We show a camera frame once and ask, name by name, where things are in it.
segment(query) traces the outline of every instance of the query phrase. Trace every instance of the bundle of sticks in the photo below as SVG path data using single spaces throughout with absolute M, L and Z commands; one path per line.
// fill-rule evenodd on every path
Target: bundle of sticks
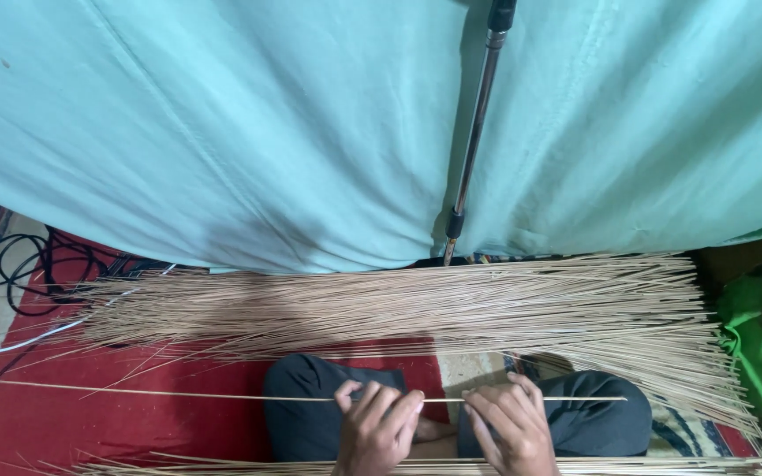
M 85 349 L 137 344 L 164 357 L 502 352 L 556 367 L 566 359 L 758 436 L 693 280 L 693 263 L 672 254 L 335 275 L 192 269 L 97 282 L 79 293 L 90 306 L 70 319 L 85 320 L 71 331 Z M 402 337 L 432 339 L 384 341 Z
M 184 457 L 182 461 L 143 468 L 118 462 L 84 463 L 72 469 L 79 476 L 328 476 L 329 462 L 259 463 Z M 557 458 L 563 476 L 707 476 L 741 474 L 762 476 L 762 458 L 736 457 L 586 457 Z M 498 473 L 484 460 L 403 461 L 392 476 L 482 476 Z

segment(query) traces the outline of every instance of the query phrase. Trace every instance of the teal fabric sheet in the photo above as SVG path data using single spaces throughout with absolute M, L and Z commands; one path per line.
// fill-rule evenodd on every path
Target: teal fabric sheet
M 436 255 L 488 10 L 0 0 L 0 203 L 180 264 Z M 519 1 L 458 254 L 672 251 L 760 230 L 762 0 Z

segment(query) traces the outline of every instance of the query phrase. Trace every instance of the metal pole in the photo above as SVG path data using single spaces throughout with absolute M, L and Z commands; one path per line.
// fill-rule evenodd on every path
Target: metal pole
M 487 114 L 489 93 L 493 88 L 495 67 L 499 62 L 499 52 L 504 45 L 507 31 L 513 26 L 513 14 L 516 8 L 516 0 L 493 0 L 490 9 L 487 45 L 484 52 L 484 60 L 481 67 L 481 79 L 478 81 L 478 96 L 475 100 L 475 110 L 472 113 L 472 123 L 469 128 L 467 140 L 467 155 L 463 158 L 463 170 L 460 173 L 460 186 L 457 189 L 455 205 L 449 213 L 449 223 L 445 227 L 445 252 L 443 253 L 443 266 L 451 264 L 451 258 L 455 254 L 455 244 L 463 229 L 464 204 L 467 201 L 469 191 L 469 179 L 472 175 L 472 166 L 475 164 L 475 155 L 478 152 L 478 142 L 481 140 L 481 131 L 484 125 L 484 116 Z

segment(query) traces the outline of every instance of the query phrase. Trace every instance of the dark gray pants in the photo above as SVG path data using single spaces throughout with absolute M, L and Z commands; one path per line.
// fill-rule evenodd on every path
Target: dark gray pants
M 405 390 L 400 370 L 377 371 L 294 354 L 267 372 L 265 396 L 331 398 L 347 379 Z M 625 396 L 627 402 L 545 402 L 546 418 L 559 457 L 641 456 L 651 438 L 651 408 L 632 383 L 605 372 L 575 372 L 541 380 L 544 396 Z M 263 403 L 276 461 L 334 461 L 343 416 L 334 402 Z M 482 457 L 469 419 L 460 412 L 458 457 Z

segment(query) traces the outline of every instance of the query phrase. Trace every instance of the hand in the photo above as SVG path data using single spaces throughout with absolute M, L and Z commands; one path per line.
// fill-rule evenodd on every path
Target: hand
M 543 392 L 524 375 L 508 373 L 507 378 L 513 384 L 463 393 L 484 459 L 501 476 L 559 476 Z M 500 439 L 493 439 L 484 420 Z
M 333 396 L 344 417 L 332 476 L 385 476 L 411 451 L 425 395 L 414 390 L 393 405 L 401 392 L 369 382 L 363 398 L 353 403 L 351 393 L 361 387 L 346 380 Z

